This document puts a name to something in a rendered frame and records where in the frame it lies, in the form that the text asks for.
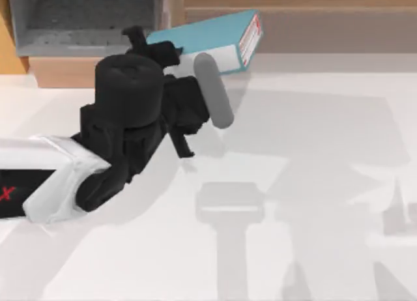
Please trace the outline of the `grey pierced drawer inside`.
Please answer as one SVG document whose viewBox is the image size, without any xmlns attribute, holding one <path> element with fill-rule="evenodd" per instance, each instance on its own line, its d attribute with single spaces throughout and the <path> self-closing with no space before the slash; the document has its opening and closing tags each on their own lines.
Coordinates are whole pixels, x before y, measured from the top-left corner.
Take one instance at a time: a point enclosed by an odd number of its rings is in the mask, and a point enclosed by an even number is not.
<svg viewBox="0 0 417 301">
<path fill-rule="evenodd" d="M 122 30 L 163 27 L 164 0 L 9 0 L 21 57 L 103 57 L 130 47 Z"/>
</svg>

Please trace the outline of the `teal and white box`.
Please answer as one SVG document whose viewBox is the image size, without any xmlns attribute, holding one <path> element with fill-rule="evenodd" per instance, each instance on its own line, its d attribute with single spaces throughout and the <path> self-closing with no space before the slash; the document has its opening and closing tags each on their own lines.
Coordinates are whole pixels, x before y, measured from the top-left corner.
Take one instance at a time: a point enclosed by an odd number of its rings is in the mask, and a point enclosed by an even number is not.
<svg viewBox="0 0 417 301">
<path fill-rule="evenodd" d="M 155 31 L 147 37 L 147 42 L 168 40 L 183 49 L 180 64 L 167 67 L 166 74 L 193 75 L 195 57 L 205 52 L 214 58 L 220 74 L 224 75 L 247 69 L 262 36 L 259 11 L 245 10 Z"/>
</svg>

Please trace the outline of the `pale wooden drawer front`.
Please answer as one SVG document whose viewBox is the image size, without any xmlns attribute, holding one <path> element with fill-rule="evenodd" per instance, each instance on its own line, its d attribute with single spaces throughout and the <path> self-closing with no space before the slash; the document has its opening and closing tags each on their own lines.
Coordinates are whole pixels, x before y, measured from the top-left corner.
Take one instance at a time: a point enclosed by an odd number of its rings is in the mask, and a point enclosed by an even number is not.
<svg viewBox="0 0 417 301">
<path fill-rule="evenodd" d="M 31 72 L 40 88 L 94 87 L 94 68 L 101 57 L 29 57 Z"/>
</svg>

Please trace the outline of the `wooden cupboard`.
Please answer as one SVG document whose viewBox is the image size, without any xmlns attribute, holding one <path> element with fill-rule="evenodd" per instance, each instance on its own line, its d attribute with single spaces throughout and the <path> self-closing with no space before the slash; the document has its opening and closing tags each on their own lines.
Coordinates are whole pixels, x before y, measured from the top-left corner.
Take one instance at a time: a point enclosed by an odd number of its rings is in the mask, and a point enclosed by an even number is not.
<svg viewBox="0 0 417 301">
<path fill-rule="evenodd" d="M 263 36 L 250 65 L 271 72 L 417 72 L 417 0 L 380 9 L 364 0 L 164 0 L 162 31 L 245 10 L 258 10 Z M 0 69 L 24 73 L 16 53 L 9 0 L 0 0 Z"/>
</svg>

